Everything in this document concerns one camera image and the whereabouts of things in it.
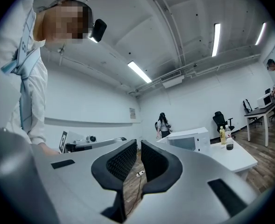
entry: chair backrest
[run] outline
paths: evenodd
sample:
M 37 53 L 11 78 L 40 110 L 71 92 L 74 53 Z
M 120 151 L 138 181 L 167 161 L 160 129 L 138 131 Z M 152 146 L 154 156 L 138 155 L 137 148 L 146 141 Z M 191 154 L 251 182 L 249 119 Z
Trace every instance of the chair backrest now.
M 244 109 L 245 109 L 246 113 L 249 113 L 249 112 L 253 111 L 248 99 L 245 99 L 243 101 L 243 106 L 244 106 Z
M 226 122 L 223 114 L 220 111 L 215 112 L 215 116 L 213 117 L 213 120 L 217 125 L 224 124 Z

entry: sleeve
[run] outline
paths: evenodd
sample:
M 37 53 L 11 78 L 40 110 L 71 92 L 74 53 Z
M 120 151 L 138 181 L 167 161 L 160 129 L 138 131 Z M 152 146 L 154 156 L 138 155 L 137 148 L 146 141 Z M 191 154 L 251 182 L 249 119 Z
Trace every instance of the sleeve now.
M 44 117 L 48 74 L 41 58 L 33 68 L 28 81 L 31 93 L 32 125 L 28 136 L 33 144 L 46 142 Z

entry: white table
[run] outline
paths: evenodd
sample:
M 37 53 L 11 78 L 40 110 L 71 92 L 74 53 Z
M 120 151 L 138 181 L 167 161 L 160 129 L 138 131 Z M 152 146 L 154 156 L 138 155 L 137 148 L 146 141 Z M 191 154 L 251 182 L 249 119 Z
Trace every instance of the white table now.
M 258 164 L 258 161 L 236 141 L 234 141 L 232 150 L 221 148 L 220 143 L 211 144 L 211 157 L 227 169 L 240 175 L 244 180 L 246 180 L 249 169 Z
M 265 146 L 268 147 L 269 136 L 268 136 L 267 114 L 269 114 L 274 109 L 275 109 L 275 100 L 273 101 L 273 103 L 271 105 L 269 105 L 268 107 L 266 107 L 264 109 L 255 109 L 255 110 L 249 112 L 248 114 L 244 115 L 246 118 L 246 122 L 247 122 L 248 141 L 250 141 L 250 130 L 249 130 L 250 119 L 249 118 L 259 118 L 259 117 L 263 116 L 264 117 L 264 126 L 265 126 Z

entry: power strip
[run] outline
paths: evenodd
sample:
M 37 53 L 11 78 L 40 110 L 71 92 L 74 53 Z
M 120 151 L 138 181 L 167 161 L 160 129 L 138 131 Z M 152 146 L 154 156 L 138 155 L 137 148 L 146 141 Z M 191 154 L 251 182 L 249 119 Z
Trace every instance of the power strip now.
M 141 175 L 143 175 L 145 173 L 145 171 L 140 171 L 139 173 L 136 174 L 137 177 L 140 177 Z

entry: white shirt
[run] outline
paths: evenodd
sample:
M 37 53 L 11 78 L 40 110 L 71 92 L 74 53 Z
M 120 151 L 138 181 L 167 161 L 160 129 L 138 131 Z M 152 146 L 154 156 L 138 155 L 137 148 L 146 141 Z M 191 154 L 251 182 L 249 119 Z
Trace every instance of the white shirt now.
M 160 120 L 157 122 L 157 127 L 160 128 L 160 131 L 168 131 L 168 128 L 166 127 L 164 120 L 162 120 L 162 123 L 160 122 Z
M 23 35 L 23 27 L 27 15 L 33 6 L 33 1 L 34 0 L 18 0 L 14 7 L 10 8 L 7 16 L 2 21 L 2 25 L 0 26 L 0 69 L 13 60 L 16 50 L 19 48 Z M 45 44 L 45 41 L 34 41 L 33 27 L 30 31 L 28 51 L 39 48 Z M 11 85 L 20 91 L 21 76 L 11 73 L 8 74 L 7 78 L 9 79 Z M 41 142 L 46 142 L 44 136 L 44 114 L 46 103 L 45 93 L 47 86 L 47 69 L 41 58 L 33 68 L 28 78 L 28 82 L 32 102 L 31 130 L 28 133 L 22 130 L 19 102 L 17 102 L 11 117 L 7 122 L 6 129 L 10 132 L 21 135 L 29 143 L 39 144 Z

